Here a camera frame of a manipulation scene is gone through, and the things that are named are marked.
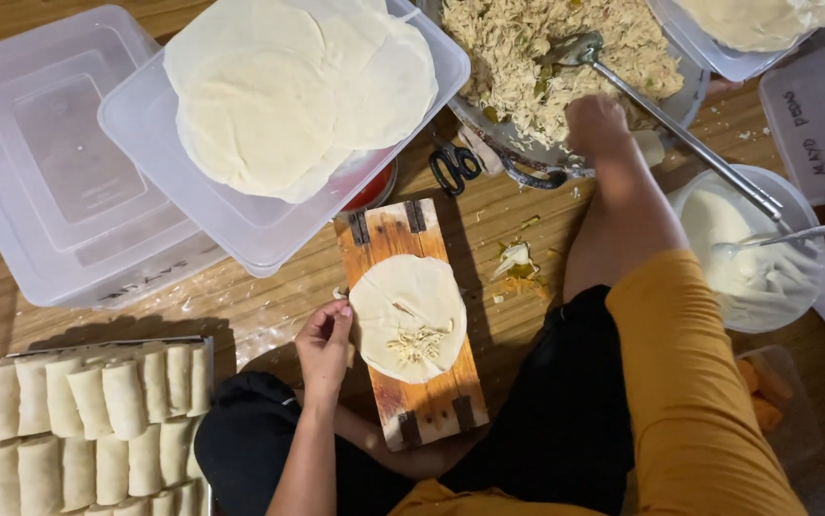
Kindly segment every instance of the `scissors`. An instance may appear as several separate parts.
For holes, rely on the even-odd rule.
[[[482,173],[479,161],[470,149],[457,147],[450,141],[438,136],[438,128],[433,123],[429,123],[426,128],[436,148],[436,151],[432,152],[428,158],[428,164],[431,167],[431,172],[434,173],[434,178],[438,181],[438,184],[441,184],[441,190],[452,197],[464,193],[464,181],[473,180]],[[441,165],[443,165],[443,170],[450,174],[451,181],[447,180],[447,176],[441,170]]]

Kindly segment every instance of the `hand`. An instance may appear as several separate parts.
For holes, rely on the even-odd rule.
[[[305,406],[335,409],[347,367],[351,327],[348,299],[336,299],[316,309],[295,337]]]
[[[566,108],[568,146],[578,154],[594,157],[632,133],[626,112],[614,98],[590,95],[573,101]]]

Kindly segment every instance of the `wooden board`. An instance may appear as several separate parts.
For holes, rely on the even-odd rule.
[[[378,262],[395,254],[447,252],[431,199],[387,205],[334,222],[349,288]],[[437,441],[488,423],[469,337],[453,368],[426,384],[408,384],[368,368],[386,444],[401,450]]]

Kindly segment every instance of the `large metal bowl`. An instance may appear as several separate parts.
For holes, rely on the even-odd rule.
[[[441,24],[441,0],[416,0],[419,9],[436,23]],[[674,57],[680,58],[679,72],[684,78],[683,88],[669,98],[661,101],[661,108],[672,118],[679,120],[683,127],[688,128],[696,118],[702,101],[705,99],[708,81],[711,74],[690,59],[671,40],[669,34],[665,34],[668,40],[667,52]],[[479,107],[470,106],[466,99],[457,95],[454,96],[448,105],[453,113],[460,118],[460,121],[471,128],[475,134],[486,144],[498,153],[503,162],[516,161],[534,170],[549,172],[550,179],[543,180],[532,177],[520,171],[512,170],[513,166],[508,166],[509,175],[517,181],[537,188],[552,189],[561,186],[568,175],[557,171],[563,168],[566,170],[575,167],[576,157],[561,148],[544,149],[542,145],[533,145],[531,150],[526,142],[518,136],[518,131],[513,122],[496,124],[488,120]],[[670,137],[662,130],[662,141],[664,146],[670,147]],[[520,150],[513,142],[520,143],[525,150]]]

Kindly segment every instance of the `wooden table surface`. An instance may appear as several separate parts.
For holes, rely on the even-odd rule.
[[[166,40],[211,4],[201,0],[117,3],[159,40]],[[0,0],[0,39],[99,4],[96,0]],[[750,82],[737,93],[710,100],[694,133],[729,161],[784,173],[772,137],[763,134],[767,124],[756,87],[756,82]],[[452,136],[452,114],[442,111],[438,122],[444,135]],[[487,277],[496,266],[491,261],[496,242],[519,236],[530,241],[534,259],[557,292],[563,272],[560,253],[567,252],[579,228],[594,183],[582,180],[544,192],[521,190],[505,176],[483,176],[452,201],[430,175],[431,150],[429,139],[419,135],[400,155],[400,177],[391,201],[435,199],[450,262],[466,290],[475,363],[494,414],[550,306],[533,294],[508,295],[502,304],[494,304]],[[698,159],[672,151],[656,175],[669,191],[704,169]],[[534,215],[541,222],[519,231],[521,221]],[[0,256],[0,357],[30,347],[199,333],[216,339],[216,378],[245,366],[260,367],[295,385],[300,382],[300,369],[291,340],[310,311],[331,299],[334,287],[345,285],[332,225],[321,229],[271,278],[250,276],[228,259],[122,311],[34,307],[23,298]],[[733,340],[738,351],[782,344],[794,355],[825,438],[825,324],[818,315],[811,311],[777,332],[733,335]],[[366,369],[355,367],[343,386],[343,401],[376,420],[370,390]],[[825,514],[825,447],[789,473],[811,513]]]

